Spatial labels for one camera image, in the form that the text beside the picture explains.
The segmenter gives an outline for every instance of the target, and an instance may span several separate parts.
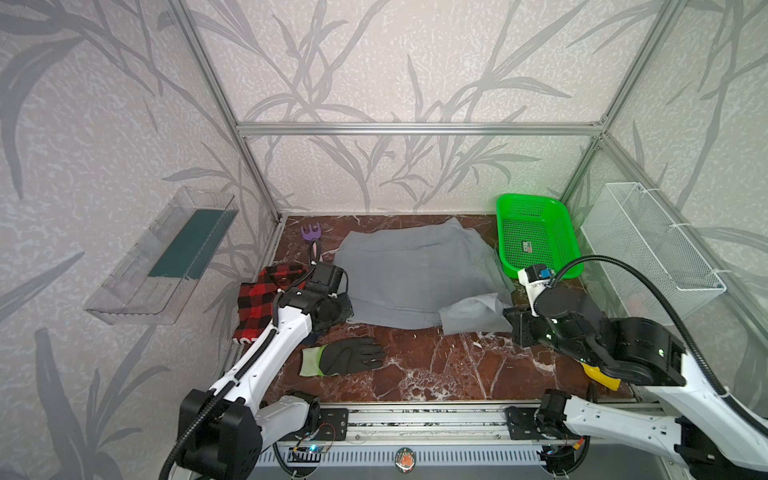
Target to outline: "green glove cuff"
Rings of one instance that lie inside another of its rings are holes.
[[[301,351],[301,371],[300,376],[326,376],[320,370],[320,356],[323,354],[323,346],[316,346],[311,349]]]

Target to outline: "clear plastic shelf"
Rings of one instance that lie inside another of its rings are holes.
[[[110,324],[172,325],[237,212],[232,194],[182,187],[85,311]]]

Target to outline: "green plastic basket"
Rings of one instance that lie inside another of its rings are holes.
[[[496,222],[498,254],[511,278],[536,263],[557,272],[581,256],[568,209],[553,198],[502,195],[496,202]],[[583,264],[577,265],[564,278],[576,278],[583,269]]]

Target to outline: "black cable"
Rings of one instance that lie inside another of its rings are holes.
[[[312,240],[310,243],[309,249],[308,249],[308,257],[310,259],[310,269],[302,275],[299,279],[294,281],[293,283],[288,286],[287,290],[290,290],[294,288],[295,286],[299,286],[302,282],[307,280],[312,276],[312,273],[315,271],[315,265],[319,261],[320,258],[320,245],[317,242],[317,240]],[[256,350],[256,352],[251,356],[245,364],[243,364],[240,369],[235,372],[235,379],[240,380],[242,379],[248,369],[253,366],[254,363],[259,359],[262,353],[266,350],[266,348],[269,346],[269,344],[272,342],[272,339],[277,334],[277,326],[279,323],[277,322],[277,310],[278,310],[278,303],[280,301],[280,297],[283,295],[283,292],[278,292],[277,295],[275,295],[275,298],[272,301],[272,324],[275,328],[271,329],[269,333],[266,335],[266,339],[264,342],[259,345],[259,348]],[[163,463],[163,467],[160,470],[160,475],[158,476],[158,480],[167,480],[168,476],[170,475],[170,470],[173,468],[174,463],[178,459],[179,455],[181,454],[181,451],[184,449],[184,446],[187,444],[190,438],[192,438],[192,435],[203,425],[203,422],[207,420],[207,417],[211,414],[211,412],[221,404],[221,402],[224,399],[224,396],[236,385],[234,381],[228,382],[212,399],[210,402],[208,402],[208,405],[203,408],[200,413],[197,414],[197,417],[195,417],[195,420],[192,421],[191,424],[187,427],[187,430],[184,431],[184,433],[179,437],[179,439],[174,444],[174,447],[170,450],[170,453],[168,454],[168,457],[165,459],[165,463]]]
[[[240,380],[242,379],[248,369],[253,366],[253,364],[259,359],[262,353],[264,353],[264,350],[266,350],[267,346],[272,342],[272,339],[275,337],[276,330],[271,329],[270,332],[267,334],[266,339],[264,340],[264,343],[259,345],[259,348],[256,350],[256,352],[251,356],[245,364],[240,367],[237,372],[235,372],[235,379]],[[192,438],[192,435],[203,425],[203,422],[207,420],[207,417],[210,415],[210,413],[218,407],[219,404],[224,400],[224,396],[229,393],[229,391],[236,385],[234,381],[229,381],[224,387],[222,387],[221,390],[211,399],[210,402],[208,402],[208,405],[205,406],[205,408],[200,411],[200,413],[197,414],[197,417],[195,417],[195,420],[192,421],[192,423],[189,424],[187,429],[184,431],[184,433],[179,437],[179,439],[174,444],[174,447],[170,450],[170,453],[168,454],[168,457],[165,459],[165,463],[163,464],[163,468],[160,470],[160,475],[158,476],[158,480],[167,480],[168,476],[170,475],[170,469],[173,468],[174,463],[179,458],[179,455],[181,454],[181,451],[184,450],[184,447],[186,446],[189,439]]]
[[[587,400],[589,402],[592,402],[592,403],[597,403],[598,402],[598,384],[594,380],[592,380],[589,383],[589,386],[587,387],[587,395],[586,395],[586,397],[587,397]],[[582,444],[581,447],[579,448],[580,454],[579,454],[578,458],[576,458],[576,461],[574,462],[574,464],[571,467],[566,468],[564,470],[561,470],[560,472],[555,472],[555,471],[549,470],[547,468],[545,468],[545,470],[547,472],[551,473],[554,476],[564,477],[564,476],[570,475],[574,470],[576,470],[576,468],[579,468],[581,466],[581,464],[584,463],[584,459],[587,458],[587,452],[589,452],[590,436],[589,435],[584,435],[582,438],[584,439],[584,444]],[[547,457],[549,457],[549,458],[560,458],[560,457],[568,456],[568,455],[571,454],[571,450],[570,449],[572,449],[572,447],[568,447],[568,448],[569,448],[569,450],[567,450],[566,453],[555,454],[555,455],[547,455]]]
[[[236,383],[233,381],[228,382],[221,390],[219,390],[216,396],[214,396],[211,401],[208,402],[208,405],[206,405],[205,408],[199,414],[197,414],[195,420],[192,421],[192,423],[187,427],[187,430],[184,431],[184,434],[179,437],[179,439],[174,444],[174,447],[170,450],[168,458],[166,458],[165,463],[163,463],[163,468],[160,469],[160,475],[158,476],[159,480],[168,479],[170,470],[173,468],[176,459],[181,454],[181,451],[184,450],[184,447],[186,446],[189,439],[192,438],[192,435],[194,435],[197,429],[203,425],[203,422],[205,422],[210,413],[221,403],[222,400],[224,400],[224,396],[235,385]]]
[[[562,280],[563,276],[574,266],[577,266],[579,263],[584,263],[592,260],[620,266],[621,268],[625,269],[627,272],[634,275],[635,278],[640,280],[640,282],[650,290],[650,292],[656,297],[656,300],[658,300],[661,306],[664,308],[664,311],[667,312],[667,315],[669,315],[670,318],[672,319],[672,323],[674,323],[674,325],[677,327],[677,331],[680,332],[680,336],[683,337],[683,341],[688,347],[688,351],[690,352],[694,360],[696,360],[696,363],[701,369],[701,372],[704,374],[704,378],[707,379],[707,381],[712,386],[712,389],[715,391],[715,393],[720,398],[722,398],[723,401],[739,417],[742,418],[742,420],[749,423],[755,430],[757,430],[758,432],[768,437],[768,428],[765,425],[763,425],[762,422],[760,422],[754,416],[752,416],[752,414],[749,413],[744,407],[742,407],[741,404],[738,403],[736,399],[725,389],[723,384],[720,383],[720,380],[715,375],[715,372],[712,371],[712,367],[710,367],[710,364],[707,363],[707,360],[704,358],[704,355],[702,354],[701,350],[699,349],[699,346],[696,344],[696,342],[694,341],[694,338],[691,336],[690,332],[688,331],[688,328],[685,326],[685,323],[683,323],[683,320],[680,318],[680,316],[677,314],[675,309],[672,307],[672,304],[669,302],[669,300],[667,300],[664,294],[654,284],[652,284],[650,280],[646,278],[645,275],[640,273],[638,270],[626,264],[625,262],[622,262],[621,260],[617,260],[613,257],[606,257],[605,255],[585,255],[583,257],[579,257],[575,260],[571,260],[570,262],[566,263],[560,269],[560,271],[558,271],[557,274],[552,277],[549,284],[547,285],[547,288],[549,289],[557,286],[560,280]],[[534,311],[536,311],[536,305],[537,303],[536,301],[534,301],[534,305],[533,305]]]
[[[292,471],[288,467],[288,465],[283,460],[283,457],[280,456],[280,449],[277,448],[277,442],[272,444],[272,450],[275,452],[275,459],[277,460],[277,464],[280,465],[280,467],[283,469],[285,473],[291,476],[291,478],[306,478],[310,475],[312,475],[315,470],[317,470],[317,467],[313,468],[311,472],[307,472],[306,475],[297,475],[299,473],[299,469],[302,467],[294,468]]]

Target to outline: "round sticker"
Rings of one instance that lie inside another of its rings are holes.
[[[395,466],[402,473],[408,473],[416,466],[416,454],[413,450],[403,447],[395,454]]]

